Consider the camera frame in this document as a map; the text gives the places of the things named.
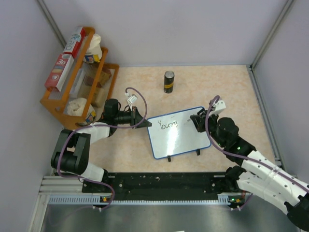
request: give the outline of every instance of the cable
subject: cable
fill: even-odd
[[[67,145],[68,145],[69,140],[71,139],[71,137],[72,137],[77,131],[79,131],[79,130],[81,130],[81,129],[90,128],[90,127],[93,127],[93,126],[95,126],[95,127],[111,127],[111,128],[118,128],[118,129],[130,129],[130,128],[137,127],[139,124],[141,124],[141,123],[145,120],[145,118],[146,118],[146,116],[147,116],[147,103],[146,103],[145,98],[142,96],[142,94],[141,94],[137,89],[135,89],[135,88],[133,88],[133,87],[127,87],[127,88],[126,88],[126,93],[127,93],[127,90],[128,90],[128,89],[132,89],[132,90],[134,90],[135,92],[137,92],[137,93],[140,95],[140,97],[143,99],[144,103],[145,103],[145,115],[144,115],[144,117],[141,119],[141,121],[140,121],[139,123],[133,125],[133,126],[128,126],[128,127],[119,127],[119,126],[113,126],[113,125],[107,125],[107,124],[103,124],[103,125],[102,125],[102,124],[101,124],[101,125],[89,125],[89,126],[85,126],[85,127],[80,127],[80,128],[78,128],[78,129],[72,131],[72,132],[69,134],[69,136],[67,137],[66,141],[65,141],[64,144],[63,144],[63,147],[62,147],[62,149],[61,149],[61,152],[60,152],[60,155],[59,155],[59,159],[58,159],[57,173],[58,173],[59,176],[61,176],[61,177],[63,177],[63,178],[83,178],[84,180],[86,180],[86,181],[88,181],[88,182],[95,183],[95,184],[99,184],[99,185],[104,185],[104,186],[106,186],[106,187],[108,187],[108,188],[111,189],[111,191],[112,191],[112,197],[111,197],[111,199],[109,200],[109,203],[108,203],[106,206],[104,206],[104,207],[102,208],[102,210],[108,208],[108,207],[111,205],[111,203],[113,202],[113,200],[114,200],[114,197],[115,197],[115,190],[112,188],[112,186],[110,186],[110,185],[108,185],[108,184],[106,184],[106,183],[103,183],[103,182],[99,182],[99,181],[95,181],[95,180],[90,180],[90,179],[84,178],[84,177],[79,176],[79,175],[63,175],[63,174],[61,173],[61,171],[60,171],[61,159],[62,159],[63,153],[64,153],[64,151],[65,151],[65,149],[66,149],[66,147],[67,147]],[[86,206],[83,206],[83,207],[81,207],[81,208],[78,208],[78,209],[76,209],[75,211],[73,211],[71,214],[65,216],[65,218],[64,218],[63,220],[61,220],[60,222],[58,222],[55,226],[57,226],[57,225],[59,225],[60,223],[62,223],[63,221],[65,221],[68,217],[70,217],[72,214],[74,214],[75,212],[79,211],[79,210],[82,209],[82,208],[86,208]]]
[[[242,199],[244,199],[244,198],[245,198],[245,196],[246,196],[246,191],[245,191],[245,190],[243,190],[243,191],[242,191],[242,193],[241,193],[241,198],[242,198]]]
[[[210,136],[209,134],[209,129],[208,129],[208,119],[209,119],[209,114],[211,112],[211,108],[212,108],[212,105],[214,103],[217,103],[220,99],[220,96],[217,95],[215,96],[210,104],[209,104],[209,107],[208,107],[208,110],[207,110],[207,113],[206,113],[206,118],[205,118],[205,130],[206,130],[206,134],[207,134],[207,137],[208,139],[210,140],[210,142],[212,143],[212,145],[217,149],[219,150],[220,152],[222,152],[223,154],[227,155],[227,156],[232,156],[232,157],[236,157],[236,158],[240,158],[240,159],[244,159],[244,160],[250,160],[252,162],[255,162],[255,163],[258,163],[260,165],[263,165],[264,167],[276,172],[278,175],[282,176],[283,178],[285,178],[286,180],[292,182],[293,184],[297,185],[298,187],[300,187],[302,190],[304,190],[306,193],[309,193],[309,189],[307,189],[306,187],[302,186],[301,184],[299,184],[297,181],[293,180],[292,178],[288,177],[287,175],[279,172],[278,170],[274,170],[271,166],[269,166],[268,164],[265,164],[259,160],[256,160],[256,159],[252,159],[250,157],[247,157],[247,156],[241,156],[241,155],[238,155],[238,154],[234,154],[234,153],[231,153],[231,152],[228,152],[228,151],[224,151],[223,149],[221,149],[217,144],[215,144],[214,140],[212,139],[212,137]]]
[[[249,201],[251,201],[252,197],[253,197],[253,193],[251,193],[251,195],[248,197],[245,203],[242,206],[240,206],[238,209],[242,210],[249,203]]]
[[[126,105],[125,108],[124,108],[124,112],[129,111],[129,110],[130,110],[130,106]]]

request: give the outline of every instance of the beige floor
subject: beige floor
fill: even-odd
[[[175,72],[174,91],[163,92],[165,71]],[[147,117],[158,116],[197,106],[220,95],[226,110],[220,116],[231,117],[239,127],[239,134],[253,144],[269,160],[274,160],[258,104],[244,65],[230,66],[174,66],[120,68],[113,98],[126,105],[126,87],[139,90],[147,100]],[[143,101],[136,102],[141,115]],[[213,172],[234,166],[213,146],[201,151],[155,160],[146,128],[118,129],[107,139],[91,145],[90,161],[109,172]]]

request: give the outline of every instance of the metal table surface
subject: metal table surface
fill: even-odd
[[[299,232],[279,209],[253,197],[241,211],[218,205],[114,205],[101,213],[80,205],[49,205],[42,232]]]

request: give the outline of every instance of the whiteboard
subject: whiteboard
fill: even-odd
[[[210,147],[206,132],[197,132],[192,120],[188,120],[202,108],[200,106],[148,119],[152,123],[147,131],[155,159]]]

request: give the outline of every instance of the orange wooden rack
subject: orange wooden rack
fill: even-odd
[[[87,102],[83,111],[82,116],[70,116],[67,114],[64,114],[65,111],[65,107],[68,103],[68,100],[70,98],[70,90],[72,88],[72,85],[74,83],[76,74],[78,72],[78,70],[82,67],[83,64],[83,58],[86,54],[86,51],[90,45],[90,41],[95,33],[95,29],[92,27],[84,27],[85,31],[86,31],[86,41],[83,45],[83,47],[81,47],[81,51],[79,53],[79,56],[76,58],[76,63],[75,66],[73,67],[73,71],[71,73],[70,79],[68,80],[65,89],[62,93],[62,96],[59,99],[50,99],[50,95],[52,93],[52,90],[48,89],[46,90],[44,96],[42,97],[42,99],[40,100],[41,104],[56,118],[59,120],[59,122],[67,129],[69,130],[74,130],[77,129],[78,127],[80,127],[78,125],[78,123],[84,122],[85,118],[87,116],[88,113],[88,109],[90,106],[90,103],[92,101],[94,92],[95,92],[95,88],[97,86],[98,83],[98,79],[100,77],[100,73],[102,71],[103,66],[107,69],[114,69],[114,74],[112,77],[112,83],[107,95],[107,99],[109,99],[112,96],[112,91],[115,85],[115,81],[117,79],[117,75],[118,75],[118,71],[119,71],[119,65],[118,64],[110,64],[110,63],[105,63],[105,58],[106,55],[108,53],[108,49],[106,47],[102,47],[102,58],[99,64],[93,64],[93,65],[97,65],[97,72],[94,78],[94,81],[92,83],[92,87],[90,89],[90,92],[88,94],[87,97]]]

